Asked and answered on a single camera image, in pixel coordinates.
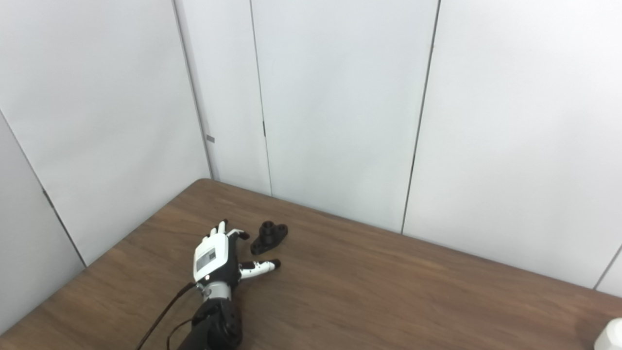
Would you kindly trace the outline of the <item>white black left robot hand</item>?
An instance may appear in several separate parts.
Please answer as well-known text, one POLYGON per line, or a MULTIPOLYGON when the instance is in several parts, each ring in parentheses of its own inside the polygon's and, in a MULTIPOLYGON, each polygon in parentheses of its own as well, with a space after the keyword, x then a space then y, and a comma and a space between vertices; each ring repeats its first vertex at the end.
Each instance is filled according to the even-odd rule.
POLYGON ((240 262, 237 254, 237 241, 246 241, 249 233, 241 229, 227 230, 224 219, 211 229, 196 247, 193 257, 193 278, 198 288, 206 288, 211 283, 225 283, 234 289, 240 281, 269 273, 281 267, 281 261, 240 262))

